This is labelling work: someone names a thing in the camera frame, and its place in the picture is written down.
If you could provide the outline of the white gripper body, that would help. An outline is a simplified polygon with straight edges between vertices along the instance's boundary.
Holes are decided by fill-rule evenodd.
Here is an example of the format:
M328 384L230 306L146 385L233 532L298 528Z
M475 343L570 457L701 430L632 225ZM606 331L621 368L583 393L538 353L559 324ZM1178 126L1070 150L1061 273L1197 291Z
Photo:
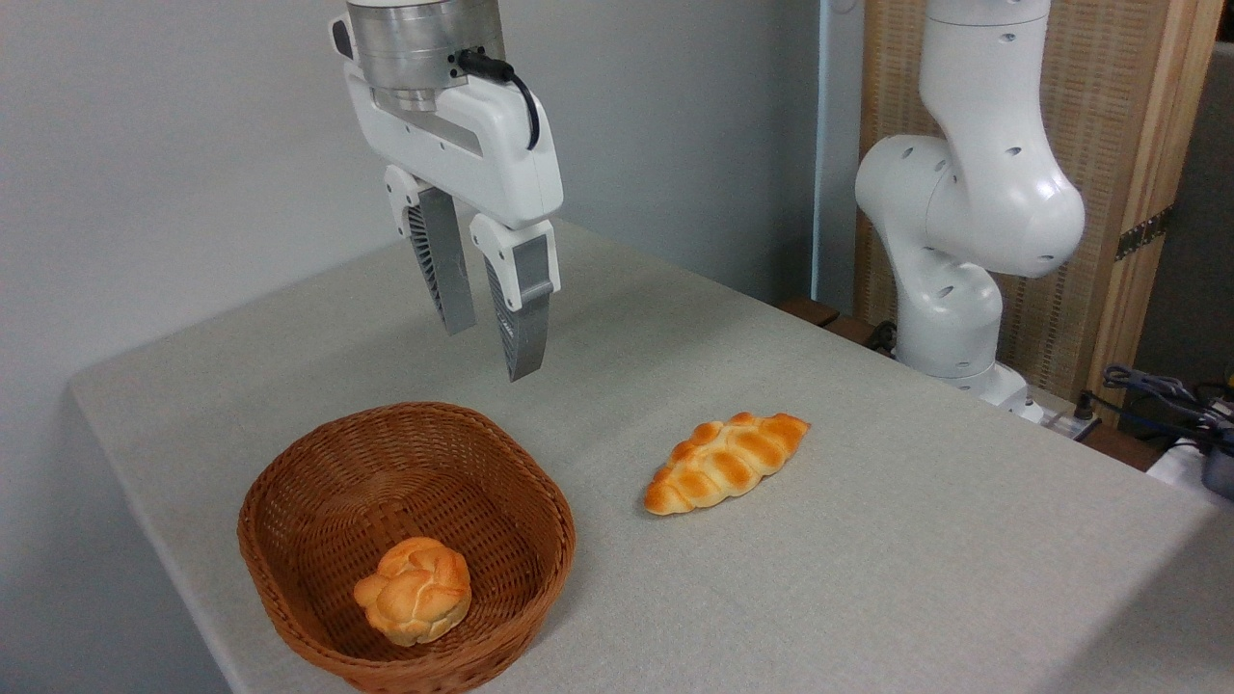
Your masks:
M550 123L528 149L529 121L520 89L471 77L438 93L432 114L402 114L378 98L353 62L346 83L362 133L376 154L510 228L558 212L561 177Z

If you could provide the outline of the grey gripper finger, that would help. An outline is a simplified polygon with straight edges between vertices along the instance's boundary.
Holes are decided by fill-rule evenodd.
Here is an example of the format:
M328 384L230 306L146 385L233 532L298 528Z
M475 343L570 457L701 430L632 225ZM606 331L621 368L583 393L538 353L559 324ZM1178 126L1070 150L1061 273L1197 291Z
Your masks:
M471 219L471 241L484 254L508 378L540 368L550 333L550 296L561 286L550 221L508 228L485 215Z
M445 332L471 328L474 303L454 198L392 164L385 168L384 183L396 231L413 245Z

